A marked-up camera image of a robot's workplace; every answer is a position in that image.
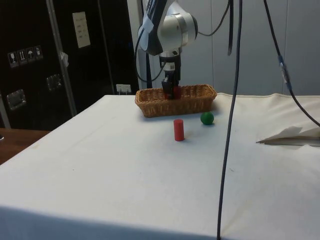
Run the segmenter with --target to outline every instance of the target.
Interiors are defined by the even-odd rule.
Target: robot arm
[[[164,65],[165,98],[179,99],[182,47],[197,38],[196,19],[175,0],[149,0],[138,35],[141,48],[150,55],[159,55],[160,65]]]

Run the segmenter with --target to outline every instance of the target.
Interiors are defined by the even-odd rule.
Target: wooden floor
[[[49,131],[0,128],[0,135],[4,137],[0,140],[0,165],[48,133]]]

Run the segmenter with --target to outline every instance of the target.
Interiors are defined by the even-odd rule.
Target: table
[[[0,128],[0,165],[35,143],[49,131]]]
[[[298,99],[307,110],[320,103]],[[0,236],[214,240],[230,104],[214,100],[214,126],[181,116],[186,140],[175,142],[177,117],[146,119],[133,96],[103,97],[0,166]],[[320,149],[256,143],[278,108],[295,105],[237,97],[223,239],[319,239]]]

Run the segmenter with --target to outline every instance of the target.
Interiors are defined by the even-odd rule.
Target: wicker basket
[[[212,86],[198,84],[181,87],[181,99],[165,100],[162,88],[140,90],[135,103],[146,118],[209,112],[217,92]]]

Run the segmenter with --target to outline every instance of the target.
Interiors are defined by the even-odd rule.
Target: green ball
[[[215,117],[212,112],[204,112],[201,115],[201,122],[204,125],[212,125],[214,123]]]

